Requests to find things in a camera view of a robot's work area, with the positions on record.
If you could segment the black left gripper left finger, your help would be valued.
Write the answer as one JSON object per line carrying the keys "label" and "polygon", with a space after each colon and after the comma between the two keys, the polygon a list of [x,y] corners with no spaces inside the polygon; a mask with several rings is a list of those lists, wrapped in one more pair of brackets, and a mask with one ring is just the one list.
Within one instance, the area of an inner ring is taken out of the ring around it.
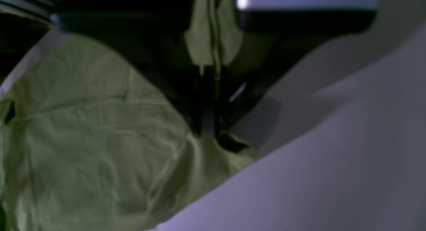
{"label": "black left gripper left finger", "polygon": [[59,0],[61,31],[105,44],[157,87],[201,137],[215,136],[214,71],[191,60],[184,33],[194,0]]}

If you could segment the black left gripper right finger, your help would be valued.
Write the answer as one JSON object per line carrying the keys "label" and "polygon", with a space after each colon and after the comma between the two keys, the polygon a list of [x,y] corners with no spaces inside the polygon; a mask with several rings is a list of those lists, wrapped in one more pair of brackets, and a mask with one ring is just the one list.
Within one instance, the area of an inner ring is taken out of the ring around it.
{"label": "black left gripper right finger", "polygon": [[321,44],[367,30],[377,0],[234,0],[244,38],[222,69],[215,135],[228,131],[304,56]]}

